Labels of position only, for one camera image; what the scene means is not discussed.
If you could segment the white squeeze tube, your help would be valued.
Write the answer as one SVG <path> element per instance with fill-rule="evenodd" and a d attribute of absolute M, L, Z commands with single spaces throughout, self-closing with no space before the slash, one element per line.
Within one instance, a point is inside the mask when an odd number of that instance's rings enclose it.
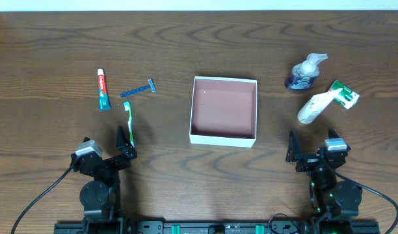
<path fill-rule="evenodd" d="M 342 90 L 342 88 L 339 88 L 337 90 L 329 90 L 325 93 L 312 96 L 299 110 L 297 114 L 298 121 L 302 124 L 312 123 Z"/>

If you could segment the green soap bar package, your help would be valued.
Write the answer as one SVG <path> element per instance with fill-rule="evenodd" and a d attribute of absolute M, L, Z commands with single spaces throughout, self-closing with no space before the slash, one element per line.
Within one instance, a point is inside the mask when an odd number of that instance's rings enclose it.
<path fill-rule="evenodd" d="M 339 94 L 335 96 L 334 100 L 346 109 L 352 108 L 360 97 L 359 94 L 338 80 L 335 80 L 328 90 L 341 90 Z"/>

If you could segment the red and teal toothpaste tube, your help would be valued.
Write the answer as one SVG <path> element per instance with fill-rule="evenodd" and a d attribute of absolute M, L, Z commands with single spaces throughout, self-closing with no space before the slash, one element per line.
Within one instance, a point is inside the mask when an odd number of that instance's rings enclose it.
<path fill-rule="evenodd" d="M 104 70 L 98 68 L 98 90 L 99 90 L 99 110 L 107 111 L 111 109 L 109 95 L 107 91 L 107 83 Z"/>

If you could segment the clear pump soap bottle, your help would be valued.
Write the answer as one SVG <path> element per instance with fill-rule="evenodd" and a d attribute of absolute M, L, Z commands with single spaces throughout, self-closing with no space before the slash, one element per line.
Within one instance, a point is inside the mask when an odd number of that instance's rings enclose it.
<path fill-rule="evenodd" d="M 290 90 L 309 89 L 319 76 L 319 63 L 326 59 L 328 59 L 327 54 L 309 54 L 304 62 L 293 67 L 291 75 L 285 80 L 285 87 Z"/>

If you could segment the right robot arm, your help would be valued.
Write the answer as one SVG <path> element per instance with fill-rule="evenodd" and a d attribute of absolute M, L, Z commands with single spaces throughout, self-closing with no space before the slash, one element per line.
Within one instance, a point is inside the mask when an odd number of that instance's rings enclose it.
<path fill-rule="evenodd" d="M 289 132 L 285 161 L 295 163 L 297 172 L 310 177 L 312 207 L 327 218 L 350 218 L 359 215 L 362 189 L 346 179 L 336 179 L 336 169 L 346 163 L 350 146 L 333 128 L 328 130 L 324 146 L 315 153 L 304 153 L 294 131 Z"/>

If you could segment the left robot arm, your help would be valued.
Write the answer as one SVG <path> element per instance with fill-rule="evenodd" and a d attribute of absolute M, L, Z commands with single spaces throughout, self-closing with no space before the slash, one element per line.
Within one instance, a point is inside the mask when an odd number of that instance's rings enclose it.
<path fill-rule="evenodd" d="M 119 171 L 131 166 L 137 152 L 121 126 L 117 129 L 116 149 L 120 152 L 118 155 L 103 159 L 99 144 L 86 137 L 71 154 L 72 170 L 93 178 L 79 195 L 88 221 L 113 220 L 122 211 Z"/>

